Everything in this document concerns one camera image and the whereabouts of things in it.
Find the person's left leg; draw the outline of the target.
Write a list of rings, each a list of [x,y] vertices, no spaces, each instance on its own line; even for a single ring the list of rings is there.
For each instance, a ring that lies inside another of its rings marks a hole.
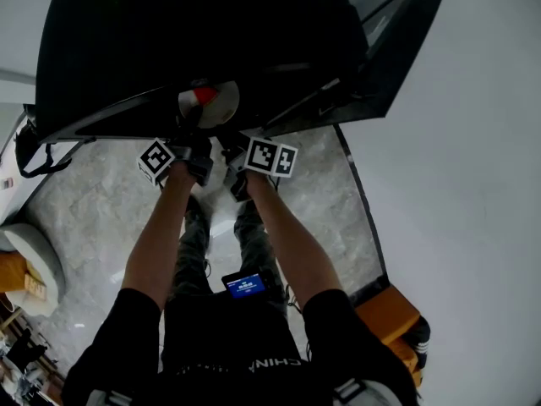
[[[213,294],[206,275],[206,253],[210,244],[210,223],[197,199],[191,195],[184,214],[184,232],[178,243],[178,256],[170,299],[180,295]]]

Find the yellow paper tag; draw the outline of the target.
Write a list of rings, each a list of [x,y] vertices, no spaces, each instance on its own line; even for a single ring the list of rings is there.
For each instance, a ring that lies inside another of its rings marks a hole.
[[[34,278],[29,272],[25,273],[25,291],[41,301],[47,299],[46,285]]]

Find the orange cushion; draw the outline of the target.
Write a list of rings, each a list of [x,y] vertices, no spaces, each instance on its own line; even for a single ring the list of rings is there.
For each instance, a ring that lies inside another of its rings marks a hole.
[[[0,293],[24,290],[26,273],[26,259],[20,253],[0,253]]]

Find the red watermelon slice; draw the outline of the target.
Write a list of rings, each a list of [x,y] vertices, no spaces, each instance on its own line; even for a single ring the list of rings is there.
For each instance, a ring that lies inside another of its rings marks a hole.
[[[218,95],[215,87],[201,86],[193,89],[195,103],[198,106],[205,107],[211,103]]]

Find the small monitor with blue screen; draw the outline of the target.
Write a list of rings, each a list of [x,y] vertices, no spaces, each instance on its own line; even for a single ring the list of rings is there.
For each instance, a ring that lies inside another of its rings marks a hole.
[[[264,294],[271,288],[266,273],[258,270],[232,273],[222,277],[221,281],[234,299]]]

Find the wooden frame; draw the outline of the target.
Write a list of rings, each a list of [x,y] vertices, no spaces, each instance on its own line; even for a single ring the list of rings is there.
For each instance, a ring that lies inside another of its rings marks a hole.
[[[20,306],[8,307],[5,303],[0,302],[0,332],[4,334],[22,313],[23,308]]]

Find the person's torso in black shirt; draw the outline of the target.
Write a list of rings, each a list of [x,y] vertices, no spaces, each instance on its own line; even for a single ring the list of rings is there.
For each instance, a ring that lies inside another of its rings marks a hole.
[[[64,406],[85,406],[94,391],[133,406],[418,406],[407,367],[344,292],[314,296],[303,320],[310,361],[262,299],[180,296],[160,310],[124,289],[69,371]]]

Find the person's right forearm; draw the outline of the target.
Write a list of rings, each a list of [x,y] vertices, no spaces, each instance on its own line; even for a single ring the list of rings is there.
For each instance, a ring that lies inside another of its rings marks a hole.
[[[280,268],[303,308],[316,294],[341,290],[329,256],[306,227],[292,214],[269,179],[246,172],[247,191],[269,234]]]

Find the black framed glass door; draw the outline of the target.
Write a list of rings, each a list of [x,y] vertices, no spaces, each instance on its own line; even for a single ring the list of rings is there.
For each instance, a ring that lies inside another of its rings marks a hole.
[[[332,80],[259,129],[264,137],[384,118],[429,33],[442,0],[350,0],[368,42],[351,82]]]

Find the black jacket with white stripes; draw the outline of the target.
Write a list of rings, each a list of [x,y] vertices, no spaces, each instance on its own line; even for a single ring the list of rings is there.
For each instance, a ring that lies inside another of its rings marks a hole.
[[[418,321],[403,336],[405,342],[418,357],[418,368],[426,366],[430,340],[430,326],[428,321],[420,316]]]

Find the person's leg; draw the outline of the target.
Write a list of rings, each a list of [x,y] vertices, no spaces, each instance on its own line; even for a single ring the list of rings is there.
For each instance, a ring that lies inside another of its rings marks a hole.
[[[240,244],[241,271],[262,271],[264,277],[270,280],[270,292],[266,295],[266,302],[287,317],[287,295],[276,255],[252,200],[241,205],[234,224],[234,234]]]
[[[178,243],[178,256],[170,299],[180,295],[213,294],[206,275],[206,253],[210,244],[210,223],[197,199],[191,195],[184,214],[184,232]]]

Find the black shoulder bag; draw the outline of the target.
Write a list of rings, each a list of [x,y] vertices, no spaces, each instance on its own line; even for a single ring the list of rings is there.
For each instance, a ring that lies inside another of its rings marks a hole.
[[[30,122],[27,122],[25,126],[15,135],[14,142],[15,159],[19,173],[23,178],[31,179],[41,175],[58,173],[66,169],[72,162],[71,159],[68,159],[64,163],[55,164],[52,157],[53,143],[46,143],[45,145],[42,145],[38,140],[34,126]],[[26,171],[25,168],[28,166],[38,150],[43,146],[45,147],[46,160],[38,168],[31,171]]]

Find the person's right leg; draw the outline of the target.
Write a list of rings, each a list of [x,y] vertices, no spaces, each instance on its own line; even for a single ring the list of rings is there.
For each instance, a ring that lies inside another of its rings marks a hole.
[[[241,271],[262,271],[264,277],[270,280],[270,292],[266,295],[266,302],[287,317],[287,295],[276,255],[252,200],[241,205],[234,224],[234,234],[240,244]]]

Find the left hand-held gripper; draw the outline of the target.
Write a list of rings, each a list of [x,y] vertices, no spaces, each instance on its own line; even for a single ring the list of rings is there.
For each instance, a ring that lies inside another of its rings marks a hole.
[[[182,125],[184,139],[199,136],[202,113],[202,107],[192,107],[189,110]],[[152,185],[161,185],[174,162],[185,162],[199,186],[207,185],[213,168],[213,160],[210,158],[211,142],[207,138],[195,139],[191,143],[186,140],[178,139],[166,143],[164,140],[154,139],[138,156],[138,169]]]

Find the white round plate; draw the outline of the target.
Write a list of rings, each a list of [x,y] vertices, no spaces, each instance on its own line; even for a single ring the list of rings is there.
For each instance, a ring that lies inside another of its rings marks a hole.
[[[199,121],[201,129],[212,129],[226,123],[235,114],[240,102],[239,88],[235,81],[210,87],[215,87],[218,90],[218,95],[211,103],[202,107],[203,113]],[[183,118],[187,116],[192,107],[200,107],[195,103],[193,89],[178,94],[178,107]]]

